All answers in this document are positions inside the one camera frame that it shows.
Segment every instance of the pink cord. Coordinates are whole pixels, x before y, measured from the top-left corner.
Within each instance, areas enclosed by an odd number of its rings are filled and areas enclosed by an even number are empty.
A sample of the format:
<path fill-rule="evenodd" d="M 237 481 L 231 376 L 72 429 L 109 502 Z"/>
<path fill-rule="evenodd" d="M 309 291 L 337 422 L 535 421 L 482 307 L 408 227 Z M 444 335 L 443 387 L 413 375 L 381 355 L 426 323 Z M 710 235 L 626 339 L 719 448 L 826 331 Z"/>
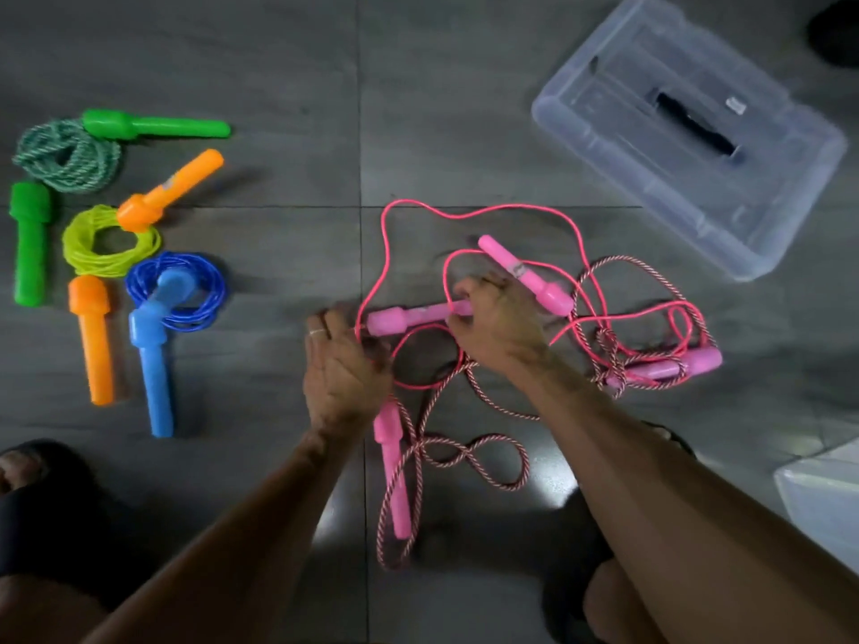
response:
<path fill-rule="evenodd" d="M 591 380 L 599 388 L 602 388 L 606 384 L 606 380 L 609 376 L 613 376 L 617 379 L 617 390 L 614 393 L 614 396 L 616 398 L 621 393 L 623 393 L 628 386 L 644 390 L 663 390 L 669 389 L 672 386 L 676 386 L 678 384 L 682 384 L 684 381 L 686 381 L 686 379 L 689 378 L 689 375 L 686 371 L 686 365 L 680 359 L 680 357 L 682 357 L 682 355 L 685 354 L 685 352 L 689 349 L 690 344 L 695 342 L 696 347 L 715 345 L 712 335 L 710 335 L 710 332 L 707 330 L 707 326 L 704 323 L 703 315 L 700 310 L 698 310 L 698 308 L 695 307 L 691 302 L 687 301 L 683 294 L 680 293 L 680 291 L 676 287 L 674 287 L 671 282 L 669 282 L 665 277 L 663 277 L 658 271 L 650 267 L 648 264 L 628 255 L 614 255 L 608 258 L 599 259 L 594 263 L 589 263 L 587 260 L 587 254 L 585 252 L 585 245 L 584 240 L 582 238 L 582 233 L 579 231 L 579 228 L 575 225 L 574 221 L 570 219 L 570 217 L 564 215 L 564 213 L 560 212 L 559 210 L 555 210 L 554 208 L 546 208 L 539 205 L 506 203 L 504 205 L 495 205 L 488 208 L 480 208 L 478 210 L 468 212 L 464 215 L 451 215 L 447 212 L 443 212 L 437 208 L 433 208 L 432 206 L 429 206 L 425 203 L 421 203 L 420 201 L 414 201 L 412 199 L 398 199 L 397 201 L 392 201 L 382 210 L 380 223 L 381 237 L 385 245 L 385 265 L 382 267 L 381 274 L 379 274 L 379 278 L 376 280 L 370 292 L 367 294 L 366 298 L 364 298 L 363 302 L 358 308 L 358 315 L 355 324 L 355 335 L 359 339 L 361 338 L 361 319 L 365 311 L 367 310 L 367 307 L 370 304 L 371 300 L 379 291 L 379 287 L 381 287 L 382 283 L 385 281 L 387 273 L 391 268 L 391 243 L 387 236 L 387 226 L 385 221 L 387 218 L 387 214 L 398 205 L 419 206 L 421 208 L 429 210 L 432 213 L 435 213 L 438 216 L 442 216 L 445 219 L 451 220 L 470 219 L 471 217 L 483 215 L 487 212 L 495 212 L 496 210 L 508 208 L 518 208 L 537 210 L 539 212 L 548 212 L 566 221 L 567 224 L 573 229 L 575 238 L 578 242 L 579 253 L 582 257 L 582 262 L 584 265 L 584 270 L 581 272 L 581 274 L 579 274 L 578 278 L 574 278 L 572 275 L 570 275 L 563 269 L 554 266 L 553 264 L 534 262 L 529 260 L 523 260 L 523 262 L 525 264 L 528 264 L 529 266 L 536 266 L 541 267 L 543 269 L 552 270 L 555 273 L 563 276 L 572 284 L 572 297 L 573 300 L 576 302 L 576 310 L 570 314 L 570 318 L 567 324 L 564 325 L 564 328 L 562 328 L 553 337 L 552 341 L 550 341 L 550 345 L 553 345 L 555 342 L 557 342 L 557 340 L 560 339 L 564 334 L 569 333 L 571 337 L 575 340 L 575 342 L 578 343 L 578 345 L 585 351 L 585 353 L 593 363 L 594 374 L 591 376 Z M 454 260 L 454 258 L 465 254 L 483 254 L 483 252 L 481 250 L 476 249 L 455 250 L 453 253 L 447 256 L 444 261 L 444 267 L 442 269 L 442 287 L 444 289 L 444 296 L 447 299 L 448 304 L 451 305 L 452 309 L 454 300 L 451 296 L 449 286 L 447 285 L 447 271 L 450 267 L 450 263 Z M 602 291 L 602 287 L 596 280 L 594 272 L 599 267 L 613 262 L 628 262 L 631 264 L 635 264 L 638 268 L 650 274 L 655 280 L 658 280 L 668 291 L 670 291 L 671 295 L 673 296 L 673 300 L 661 302 L 657 305 L 653 305 L 651 307 L 648 307 L 647 309 L 641 310 L 640 312 L 610 314 L 608 312 L 605 294 Z M 590 281 L 591 285 L 594 288 L 594 291 L 596 292 L 600 308 L 599 311 L 597 311 L 594 303 L 588 297 L 587 292 L 583 288 L 584 283 L 588 280 Z M 577 312 L 578 301 L 580 299 L 585 303 L 585 307 L 588 311 L 588 313 L 583 316 L 580 316 Z M 663 311 L 666 313 L 668 324 L 671 328 L 673 335 L 678 340 L 678 344 L 669 350 L 648 352 L 637 351 L 633 348 L 623 345 L 617 339 L 617 335 L 615 335 L 612 330 L 613 321 L 625 320 L 629 318 L 639 318 L 642 316 L 646 316 L 647 314 Z M 595 334 L 590 339 L 587 337 L 584 331 L 583 325 L 586 323 L 596 323 Z M 397 356 L 397 354 L 400 352 L 400 350 L 410 336 L 417 334 L 421 330 L 430 329 L 444 330 L 447 333 L 450 333 L 450 330 L 447 328 L 447 326 L 442 323 L 418 325 L 403 335 L 403 337 L 397 343 L 396 347 L 393 349 L 392 357 Z M 680 368 L 680 374 L 677 375 L 675 378 L 657 381 L 650 378 L 643 378 L 626 370 L 626 367 L 633 363 L 640 364 L 660 360 L 671 360 L 677 363 L 678 367 Z M 502 433 L 488 433 L 483 436 L 479 436 L 468 444 L 463 445 L 445 436 L 426 435 L 426 424 L 430 417 L 430 412 L 435 406 L 435 403 L 437 402 L 439 396 L 442 394 L 442 391 L 444 391 L 450 381 L 460 373 L 464 373 L 466 375 L 468 383 L 471 385 L 472 389 L 474 389 L 478 397 L 493 409 L 501 411 L 506 415 L 511 415 L 526 420 L 539 420 L 536 415 L 522 414 L 517 411 L 503 409 L 502 407 L 499 407 L 494 402 L 492 402 L 492 400 L 489 399 L 480 389 L 477 379 L 474 378 L 473 369 L 477 367 L 477 365 L 478 364 L 476 361 L 468 359 L 465 352 L 458 347 L 457 361 L 454 370 L 440 381 L 425 385 L 410 385 L 399 381 L 395 382 L 397 386 L 403 389 L 431 390 L 432 393 L 430 394 L 429 400 L 427 401 L 424 410 L 419 416 L 417 426 L 412 423 L 412 418 L 405 410 L 405 407 L 403 406 L 402 402 L 394 398 L 400 407 L 400 417 L 402 418 L 402 421 L 406 426 L 406 432 L 408 432 L 408 437 L 406 439 L 407 448 L 403 453 L 403 456 L 400 459 L 400 463 L 395 469 L 392 478 L 388 481 L 385 496 L 383 497 L 381 503 L 379 525 L 376 531 L 376 557 L 378 558 L 379 563 L 383 568 L 395 568 L 400 566 L 411 553 L 412 548 L 414 546 L 415 538 L 417 537 L 417 528 L 420 523 L 421 508 L 424 498 L 424 462 L 438 468 L 449 468 L 465 460 L 476 471 L 478 471 L 478 474 L 480 476 L 483 476 L 483 478 L 490 485 L 497 487 L 500 490 L 518 490 L 527 482 L 528 473 L 530 472 L 527 452 L 519 441 L 516 441 L 510 436 L 506 436 Z M 474 452 L 478 449 L 478 447 L 490 442 L 507 442 L 510 443 L 513 447 L 515 447 L 518 451 L 521 457 L 522 465 L 519 472 L 519 476 L 517 476 L 516 479 L 512 482 L 501 483 L 499 481 L 496 481 L 492 476 L 488 474 L 483 465 L 480 465 L 480 462 L 475 457 Z M 431 457 L 427 453 L 427 445 L 450 445 L 458 451 L 456 455 L 450 458 L 438 460 Z M 393 489 L 397 484 L 397 481 L 403 474 L 405 465 L 407 465 L 409 460 L 412 458 L 414 458 L 415 462 L 415 498 L 412 505 L 412 535 L 405 542 L 405 545 L 402 549 L 402 552 L 400 552 L 400 557 L 398 558 L 398 560 L 392 565 L 389 565 L 385 559 L 384 543 L 385 525 L 387 523 L 387 516 L 390 512 L 391 495 Z"/>

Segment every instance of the tangled rope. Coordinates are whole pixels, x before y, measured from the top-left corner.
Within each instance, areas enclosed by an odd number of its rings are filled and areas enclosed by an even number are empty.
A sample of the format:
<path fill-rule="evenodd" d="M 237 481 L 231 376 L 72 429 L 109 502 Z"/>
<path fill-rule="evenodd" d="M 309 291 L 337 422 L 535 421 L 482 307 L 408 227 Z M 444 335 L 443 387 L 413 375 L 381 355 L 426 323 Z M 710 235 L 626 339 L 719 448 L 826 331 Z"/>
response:
<path fill-rule="evenodd" d="M 77 119 L 27 129 L 12 162 L 58 192 L 83 194 L 106 187 L 119 168 L 118 142 L 92 137 Z"/>
<path fill-rule="evenodd" d="M 145 233 L 132 233 L 137 240 L 133 248 L 110 255 L 94 253 L 95 234 L 105 228 L 118 227 L 116 208 L 108 205 L 97 205 L 71 220 L 63 231 L 63 257 L 77 275 L 121 278 L 135 263 L 153 255 L 161 247 L 161 236 L 150 227 Z"/>
<path fill-rule="evenodd" d="M 165 250 L 157 258 L 143 260 L 133 267 L 125 277 L 125 289 L 134 305 L 139 307 L 145 302 L 155 290 L 158 276 L 167 269 L 190 270 L 197 279 L 197 287 L 208 295 L 198 307 L 176 307 L 162 319 L 164 326 L 177 332 L 196 332 L 209 327 L 227 299 L 227 283 L 217 267 L 200 255 Z"/>
<path fill-rule="evenodd" d="M 523 260 L 523 262 L 529 266 L 552 270 L 556 274 L 564 277 L 564 279 L 566 279 L 572 285 L 573 291 L 571 295 L 573 300 L 575 301 L 575 309 L 573 313 L 570 313 L 570 316 L 567 320 L 567 324 L 565 324 L 564 327 L 556 335 L 554 335 L 553 339 L 550 341 L 550 345 L 557 343 L 557 341 L 565 334 L 570 335 L 571 338 L 574 340 L 574 343 L 577 343 L 591 360 L 592 365 L 594 367 L 594 372 L 590 376 L 590 380 L 594 382 L 597 387 L 599 387 L 600 389 L 603 388 L 606 385 L 607 378 L 609 378 L 610 376 L 617 378 L 617 390 L 613 394 L 615 398 L 620 396 L 624 392 L 624 390 L 630 387 L 643 390 L 664 390 L 684 383 L 689 378 L 689 375 L 686 370 L 686 365 L 683 363 L 680 357 L 682 357 L 682 355 L 685 354 L 685 352 L 690 348 L 690 346 L 693 345 L 695 347 L 704 347 L 707 345 L 715 346 L 714 339 L 712 335 L 710 335 L 710 331 L 707 329 L 707 326 L 703 319 L 703 315 L 700 310 L 695 307 L 691 302 L 689 302 L 683 296 L 683 294 L 680 293 L 680 291 L 676 287 L 674 287 L 670 281 L 667 280 L 667 278 L 665 278 L 662 274 L 649 266 L 649 264 L 627 255 L 610 256 L 608 258 L 602 258 L 593 263 L 590 263 L 587 259 L 587 254 L 585 252 L 584 239 L 582 237 L 582 233 L 579 231 L 578 226 L 575 225 L 574 221 L 570 219 L 570 217 L 564 215 L 564 213 L 560 212 L 559 210 L 538 205 L 508 203 L 504 205 L 491 206 L 488 208 L 480 208 L 478 210 L 468 212 L 464 215 L 451 215 L 430 205 L 421 203 L 419 201 L 414 201 L 412 199 L 399 199 L 397 201 L 393 201 L 392 203 L 386 205 L 385 208 L 382 210 L 380 223 L 382 242 L 384 243 L 385 247 L 385 264 L 382 267 L 381 274 L 379 274 L 379 277 L 376 279 L 375 284 L 371 287 L 370 292 L 367 294 L 367 296 L 364 298 L 358 308 L 355 324 L 355 334 L 358 338 L 360 338 L 361 336 L 361 318 L 367 310 L 367 307 L 370 304 L 371 300 L 376 295 L 376 292 L 378 292 L 382 283 L 385 281 L 385 278 L 387 277 L 388 271 L 391 267 L 391 244 L 387 235 L 386 219 L 388 213 L 398 205 L 418 206 L 436 214 L 437 216 L 441 216 L 445 219 L 450 220 L 470 219 L 471 217 L 480 216 L 488 212 L 516 208 L 530 209 L 539 212 L 549 213 L 565 221 L 574 232 L 579 247 L 579 254 L 582 258 L 584 266 L 584 270 L 581 272 L 581 274 L 578 275 L 578 277 L 570 275 L 563 269 L 554 266 L 553 264 L 535 262 L 533 260 Z M 453 253 L 447 256 L 442 269 L 442 287 L 444 290 L 445 298 L 447 299 L 447 303 L 451 306 L 452 311 L 453 298 L 451 296 L 450 289 L 447 284 L 447 273 L 450 267 L 450 263 L 455 258 L 466 254 L 483 255 L 484 253 L 481 250 L 476 249 L 455 250 Z M 650 306 L 644 310 L 641 310 L 640 312 L 610 314 L 608 312 L 605 294 L 602 291 L 602 287 L 596 280 L 594 273 L 598 268 L 605 266 L 608 263 L 615 262 L 626 262 L 636 265 L 640 270 L 643 270 L 645 273 L 652 276 L 655 280 L 659 281 L 660 284 L 662 284 L 662 286 L 665 287 L 666 290 L 671 293 L 673 300 L 657 303 L 656 305 Z M 588 296 L 587 292 L 583 288 L 583 285 L 586 281 L 589 281 L 591 286 L 594 288 L 597 301 L 599 303 L 599 311 L 597 310 L 597 306 L 595 305 L 595 303 L 591 300 L 591 298 Z M 588 312 L 587 314 L 580 314 L 578 312 L 579 301 L 582 301 L 585 304 L 585 307 Z M 649 350 L 646 352 L 637 351 L 621 343 L 612 329 L 613 321 L 640 318 L 646 316 L 647 314 L 659 312 L 666 313 L 668 324 L 671 328 L 673 337 L 677 340 L 677 344 L 673 347 L 666 348 L 663 350 Z M 596 323 L 596 329 L 593 335 L 591 335 L 590 337 L 588 337 L 584 330 L 584 324 L 586 323 Z M 450 330 L 447 328 L 447 326 L 442 323 L 419 325 L 416 328 L 409 330 L 402 336 L 396 347 L 392 350 L 392 358 L 395 358 L 397 356 L 397 354 L 402 350 L 402 347 L 405 342 L 412 335 L 415 335 L 422 330 L 443 330 L 448 334 L 450 333 Z M 627 367 L 632 364 L 649 363 L 653 361 L 664 360 L 671 360 L 678 364 L 680 372 L 677 376 L 675 376 L 674 378 L 657 381 L 637 376 L 633 372 L 627 370 Z M 477 379 L 474 377 L 474 368 L 477 366 L 478 363 L 476 361 L 470 360 L 462 351 L 462 349 L 457 347 L 457 360 L 455 368 L 440 381 L 426 385 L 410 385 L 397 380 L 395 380 L 394 382 L 396 386 L 402 389 L 430 390 L 431 393 L 429 395 L 428 401 L 424 405 L 424 409 L 420 412 L 416 426 L 412 422 L 412 418 L 409 416 L 409 413 L 403 406 L 402 402 L 398 398 L 395 398 L 400 408 L 400 418 L 405 424 L 406 447 L 402 454 L 402 457 L 400 458 L 399 464 L 394 469 L 392 478 L 388 481 L 379 512 L 379 524 L 376 529 L 376 558 L 378 559 L 379 563 L 383 568 L 391 569 L 401 566 L 408 558 L 414 547 L 414 543 L 417 538 L 418 527 L 420 525 L 421 509 L 423 506 L 424 499 L 424 463 L 427 463 L 437 468 L 449 468 L 465 461 L 469 465 L 471 465 L 478 472 L 478 474 L 489 483 L 489 485 L 505 491 L 518 490 L 527 483 L 528 475 L 530 472 L 530 464 L 528 461 L 527 451 L 525 450 L 524 445 L 522 445 L 516 439 L 511 438 L 510 436 L 501 433 L 488 433 L 479 436 L 478 438 L 470 441 L 467 444 L 462 444 L 457 441 L 454 441 L 453 439 L 447 438 L 446 436 L 441 436 L 437 434 L 428 436 L 426 433 L 427 422 L 430 419 L 430 413 L 433 410 L 435 403 L 438 401 L 438 398 L 447 388 L 447 385 L 451 382 L 451 380 L 459 374 L 464 374 L 466 376 L 468 384 L 474 390 L 478 398 L 480 398 L 484 403 L 488 404 L 488 406 L 490 406 L 492 409 L 500 411 L 505 415 L 521 418 L 523 420 L 540 420 L 540 418 L 536 415 L 524 414 L 518 411 L 510 411 L 495 404 L 483 392 L 483 390 L 478 384 Z M 486 469 L 483 467 L 483 465 L 480 464 L 480 462 L 476 458 L 475 451 L 482 445 L 486 445 L 487 443 L 491 442 L 510 443 L 518 452 L 519 457 L 521 459 L 521 467 L 519 475 L 512 482 L 501 483 L 497 481 L 488 474 Z M 451 447 L 454 447 L 457 450 L 457 453 L 450 458 L 437 459 L 429 455 L 429 453 L 427 452 L 427 447 L 429 445 L 449 445 Z M 393 495 L 393 490 L 396 487 L 400 477 L 404 474 L 406 465 L 408 465 L 410 461 L 414 462 L 415 469 L 415 493 L 414 499 L 412 501 L 412 535 L 409 537 L 408 540 L 406 540 L 405 545 L 400 551 L 400 555 L 398 556 L 397 560 L 394 563 L 388 563 L 385 557 L 385 530 L 387 526 L 388 515 L 391 511 L 391 497 Z"/>

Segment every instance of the pink jump rope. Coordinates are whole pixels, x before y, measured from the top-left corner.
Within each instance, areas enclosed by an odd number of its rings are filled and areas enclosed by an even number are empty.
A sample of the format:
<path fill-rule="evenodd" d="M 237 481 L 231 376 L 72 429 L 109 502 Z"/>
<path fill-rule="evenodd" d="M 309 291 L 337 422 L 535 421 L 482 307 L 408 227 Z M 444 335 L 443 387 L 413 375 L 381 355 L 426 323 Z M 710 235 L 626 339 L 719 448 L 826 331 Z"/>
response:
<path fill-rule="evenodd" d="M 572 219 L 554 208 L 545 208 L 543 206 L 525 205 L 520 203 L 481 208 L 466 213 L 465 215 L 450 215 L 425 203 L 413 201 L 411 199 L 399 199 L 385 206 L 385 209 L 382 210 L 381 213 L 381 235 L 382 241 L 385 245 L 385 265 L 382 267 L 379 278 L 376 280 L 370 292 L 367 294 L 367 297 L 358 308 L 358 316 L 355 326 L 356 337 L 360 338 L 361 336 L 361 317 L 367 309 L 367 305 L 379 290 L 379 287 L 387 276 L 388 270 L 390 270 L 391 245 L 387 236 L 387 227 L 385 223 L 387 214 L 396 206 L 406 204 L 420 206 L 421 208 L 425 208 L 438 216 L 451 220 L 470 219 L 471 217 L 507 208 L 531 209 L 550 213 L 566 221 L 566 223 L 573 229 L 578 241 L 579 253 L 582 256 L 584 270 L 579 274 L 578 278 L 574 278 L 566 271 L 552 264 L 530 260 L 525 260 L 524 262 L 520 261 L 507 249 L 501 246 L 494 238 L 484 235 L 478 240 L 480 250 L 460 249 L 455 250 L 447 256 L 442 270 L 442 286 L 445 298 L 447 299 L 446 303 L 414 309 L 392 307 L 387 310 L 368 314 L 365 326 L 370 335 L 383 336 L 403 334 L 403 337 L 392 350 L 392 357 L 397 356 L 410 336 L 420 332 L 421 330 L 445 330 L 449 333 L 450 330 L 447 326 L 439 321 L 443 321 L 451 313 L 457 313 L 463 316 L 470 315 L 472 313 L 471 305 L 468 301 L 454 302 L 451 297 L 450 290 L 447 286 L 447 270 L 454 258 L 468 253 L 481 253 L 490 256 L 500 264 L 503 269 L 510 272 L 510 275 L 515 277 L 517 280 L 520 280 L 525 287 L 534 293 L 536 301 L 539 302 L 544 309 L 556 316 L 568 319 L 564 328 L 562 328 L 553 337 L 550 345 L 553 345 L 561 338 L 561 336 L 570 332 L 594 365 L 594 374 L 590 379 L 600 388 L 603 386 L 609 386 L 614 389 L 613 396 L 616 398 L 623 393 L 628 386 L 644 390 L 669 389 L 678 384 L 682 384 L 684 381 L 694 377 L 695 375 L 700 375 L 714 370 L 722 364 L 722 353 L 716 346 L 712 335 L 710 335 L 710 332 L 707 330 L 707 326 L 704 323 L 703 315 L 700 310 L 687 301 L 683 294 L 680 293 L 680 291 L 659 272 L 641 260 L 628 255 L 614 255 L 608 258 L 599 259 L 594 263 L 588 263 L 582 234 Z M 658 303 L 645 310 L 641 310 L 640 312 L 609 314 L 605 295 L 594 276 L 594 272 L 600 266 L 611 262 L 628 262 L 635 264 L 638 268 L 650 274 L 654 279 L 659 280 L 659 282 L 671 292 L 673 300 Z M 558 284 L 543 280 L 543 278 L 541 278 L 537 273 L 529 269 L 529 266 L 549 269 L 563 276 L 572 284 L 573 293 L 566 293 Z M 597 312 L 594 303 L 583 289 L 583 284 L 586 280 L 590 280 L 594 287 L 601 309 L 600 312 Z M 580 298 L 584 301 L 589 312 L 584 316 L 579 316 L 577 312 Z M 659 352 L 639 352 L 620 343 L 617 340 L 617 336 L 612 331 L 613 321 L 639 318 L 650 313 L 663 311 L 666 313 L 673 335 L 678 340 L 678 344 L 669 350 Z M 682 326 L 679 326 L 678 318 L 681 319 Z M 585 323 L 596 323 L 596 331 L 591 338 L 588 338 L 584 332 L 583 324 Z M 395 381 L 395 384 L 403 389 L 432 390 L 429 401 L 426 403 L 424 410 L 419 416 L 417 427 L 415 427 L 412 422 L 412 418 L 409 416 L 400 400 L 393 396 L 388 400 L 374 421 L 374 436 L 376 442 L 378 442 L 382 448 L 382 458 L 385 465 L 385 476 L 387 478 L 387 488 L 385 496 L 382 499 L 379 526 L 376 531 L 376 557 L 384 568 L 393 568 L 401 565 L 411 553 L 412 547 L 414 546 L 415 538 L 417 536 L 417 527 L 420 523 L 421 505 L 424 496 L 424 474 L 422 466 L 424 461 L 431 465 L 435 465 L 435 467 L 449 468 L 457 465 L 463 460 L 466 460 L 489 484 L 499 488 L 500 490 L 518 490 L 527 482 L 529 473 L 527 453 L 522 444 L 510 436 L 506 436 L 501 433 L 488 433 L 478 437 L 468 444 L 463 445 L 445 436 L 426 435 L 426 424 L 430 417 L 430 411 L 432 411 L 433 406 L 435 406 L 435 403 L 445 387 L 447 387 L 450 381 L 460 373 L 464 373 L 466 375 L 469 384 L 472 389 L 474 389 L 475 393 L 477 393 L 478 397 L 493 409 L 501 411 L 506 415 L 520 417 L 526 420 L 539 420 L 536 415 L 521 414 L 516 411 L 506 410 L 492 402 L 492 400 L 489 399 L 480 389 L 477 379 L 474 377 L 473 368 L 476 366 L 477 362 L 469 360 L 465 353 L 461 349 L 458 349 L 456 367 L 443 379 L 426 385 L 408 385 Z M 405 452 L 402 452 L 400 448 L 400 441 L 403 437 L 403 423 L 405 424 L 408 433 Z M 480 465 L 480 462 L 474 455 L 474 452 L 478 447 L 492 441 L 508 442 L 513 445 L 520 454 L 522 461 L 520 473 L 519 476 L 511 483 L 500 483 L 492 478 L 484 467 Z M 451 445 L 456 448 L 458 452 L 451 458 L 437 460 L 431 457 L 426 451 L 427 445 L 435 444 Z M 408 493 L 405 487 L 403 471 L 405 465 L 412 458 L 414 458 L 415 461 L 415 498 L 413 504 L 410 505 Z M 400 558 L 396 563 L 393 563 L 393 565 L 388 565 L 384 555 L 385 524 L 387 522 L 388 513 L 391 513 L 392 516 L 394 535 L 397 539 L 405 541 L 405 545 L 400 553 Z"/>

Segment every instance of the yellow cord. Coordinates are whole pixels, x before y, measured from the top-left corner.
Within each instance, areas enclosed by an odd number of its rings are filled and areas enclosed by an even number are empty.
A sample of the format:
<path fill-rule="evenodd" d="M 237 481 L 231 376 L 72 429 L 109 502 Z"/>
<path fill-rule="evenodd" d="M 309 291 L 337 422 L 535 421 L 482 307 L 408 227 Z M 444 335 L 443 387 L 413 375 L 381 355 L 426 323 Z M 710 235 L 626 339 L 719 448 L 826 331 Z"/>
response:
<path fill-rule="evenodd" d="M 135 233 L 134 248 L 111 255 L 93 253 L 95 234 L 105 228 L 119 227 L 116 208 L 97 205 L 81 212 L 63 231 L 63 257 L 77 275 L 98 275 L 102 278 L 121 278 L 128 270 L 148 258 L 161 247 L 161 236 L 150 227 L 145 233 Z"/>

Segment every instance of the black sandal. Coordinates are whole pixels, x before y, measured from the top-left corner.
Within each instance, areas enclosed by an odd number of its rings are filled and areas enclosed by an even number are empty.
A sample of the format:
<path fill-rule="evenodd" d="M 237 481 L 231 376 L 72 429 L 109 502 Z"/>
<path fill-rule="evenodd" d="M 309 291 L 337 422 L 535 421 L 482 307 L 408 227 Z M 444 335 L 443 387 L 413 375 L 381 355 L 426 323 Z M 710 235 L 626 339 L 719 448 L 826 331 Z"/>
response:
<path fill-rule="evenodd" d="M 676 433 L 654 422 L 642 422 L 695 458 L 693 448 Z M 567 499 L 561 516 L 563 531 L 574 533 L 575 546 L 560 553 L 544 580 L 542 609 L 545 627 L 558 644 L 599 644 L 585 619 L 585 591 L 597 568 L 614 558 L 614 552 L 579 488 Z"/>
<path fill-rule="evenodd" d="M 30 441 L 0 455 L 7 452 L 40 460 L 42 476 L 0 497 L 0 576 L 55 580 L 115 610 L 154 566 L 111 526 L 110 499 L 89 466 L 55 441 Z"/>

